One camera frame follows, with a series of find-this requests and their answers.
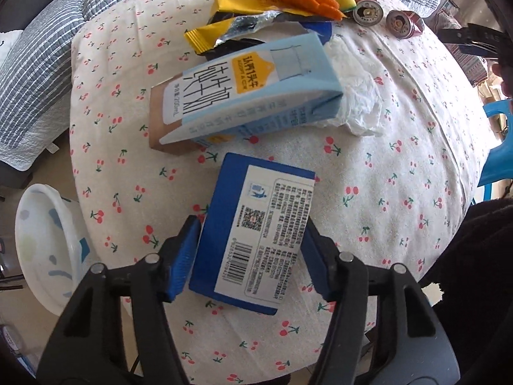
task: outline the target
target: yellow label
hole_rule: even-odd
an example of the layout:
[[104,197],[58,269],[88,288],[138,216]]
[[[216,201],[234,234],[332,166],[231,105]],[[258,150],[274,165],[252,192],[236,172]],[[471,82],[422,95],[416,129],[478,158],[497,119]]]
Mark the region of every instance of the yellow label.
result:
[[233,136],[231,134],[218,133],[218,134],[213,134],[212,136],[209,136],[209,137],[205,137],[205,139],[206,139],[206,141],[209,141],[210,143],[217,144],[217,143],[223,143],[225,141],[230,141],[234,137],[235,136]]
[[232,66],[238,94],[265,87],[267,78],[274,71],[274,64],[260,58],[258,52],[235,57]]

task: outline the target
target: cherry print tablecloth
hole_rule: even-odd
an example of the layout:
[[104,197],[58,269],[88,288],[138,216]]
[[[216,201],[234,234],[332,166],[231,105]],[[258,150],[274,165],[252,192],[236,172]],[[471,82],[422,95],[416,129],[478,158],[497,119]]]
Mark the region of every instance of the cherry print tablecloth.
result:
[[[404,8],[380,1],[385,13]],[[334,28],[375,73],[382,137],[303,127],[182,157],[150,150],[149,90],[204,61],[183,32],[207,22],[210,4],[125,0],[73,41],[73,172],[103,262],[132,264],[176,235],[188,214],[203,219],[223,157],[236,152],[314,170],[311,216],[319,231],[367,264],[403,262],[420,278],[459,227],[491,136],[476,92],[442,43],[429,30],[397,40],[384,20],[370,29],[350,20]],[[193,383],[252,383],[314,363],[332,306],[299,259],[273,317],[188,290],[166,313]],[[374,315],[371,302],[369,328]]]

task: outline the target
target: barcode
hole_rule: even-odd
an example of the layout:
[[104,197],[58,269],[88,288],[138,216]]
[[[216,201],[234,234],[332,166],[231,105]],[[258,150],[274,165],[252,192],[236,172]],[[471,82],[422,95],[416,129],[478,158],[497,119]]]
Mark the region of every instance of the barcode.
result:
[[252,230],[260,231],[264,222],[265,211],[253,210],[252,208],[246,207],[244,210],[244,217],[242,218],[242,227],[246,227]]
[[251,257],[251,246],[234,242],[232,247],[232,256],[228,261],[228,270],[225,271],[223,279],[242,285],[248,269],[249,258]]

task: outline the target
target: logo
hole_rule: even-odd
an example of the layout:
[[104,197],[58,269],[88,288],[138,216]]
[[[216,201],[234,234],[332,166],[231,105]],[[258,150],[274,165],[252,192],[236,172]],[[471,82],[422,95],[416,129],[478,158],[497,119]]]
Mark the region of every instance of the logo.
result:
[[262,184],[249,184],[248,196],[257,200],[264,200],[269,195],[269,187]]

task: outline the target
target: white tissue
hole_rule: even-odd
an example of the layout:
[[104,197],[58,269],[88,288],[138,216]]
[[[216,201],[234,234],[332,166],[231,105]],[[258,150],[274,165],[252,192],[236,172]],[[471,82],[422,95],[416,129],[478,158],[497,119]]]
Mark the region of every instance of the white tissue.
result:
[[325,127],[346,124],[356,136],[381,136],[382,99],[373,75],[369,73],[372,65],[362,64],[338,36],[332,37],[324,45],[324,51],[332,62],[344,94],[337,117],[316,122],[314,125]]

